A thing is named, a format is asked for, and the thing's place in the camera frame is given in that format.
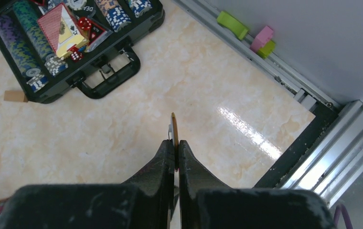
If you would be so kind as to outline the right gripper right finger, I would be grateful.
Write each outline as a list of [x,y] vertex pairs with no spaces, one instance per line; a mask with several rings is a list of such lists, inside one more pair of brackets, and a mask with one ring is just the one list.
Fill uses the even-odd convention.
[[325,202],[308,190],[232,188],[179,142],[183,229],[333,229]]

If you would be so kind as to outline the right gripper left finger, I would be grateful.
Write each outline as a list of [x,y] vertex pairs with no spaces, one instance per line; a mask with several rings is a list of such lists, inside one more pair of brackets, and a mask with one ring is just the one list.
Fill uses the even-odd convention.
[[0,215],[0,229],[167,229],[174,182],[174,145],[115,184],[42,184],[19,188]]

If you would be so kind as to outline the round yellow brooch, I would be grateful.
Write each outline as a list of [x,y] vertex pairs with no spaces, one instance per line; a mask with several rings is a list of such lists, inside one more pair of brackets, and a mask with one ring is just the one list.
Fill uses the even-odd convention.
[[177,128],[177,120],[175,113],[172,112],[171,114],[171,121],[169,124],[169,130],[168,130],[168,137],[171,139],[173,146],[174,146],[174,154],[175,154],[175,170],[179,170],[179,136],[178,136],[178,128]]

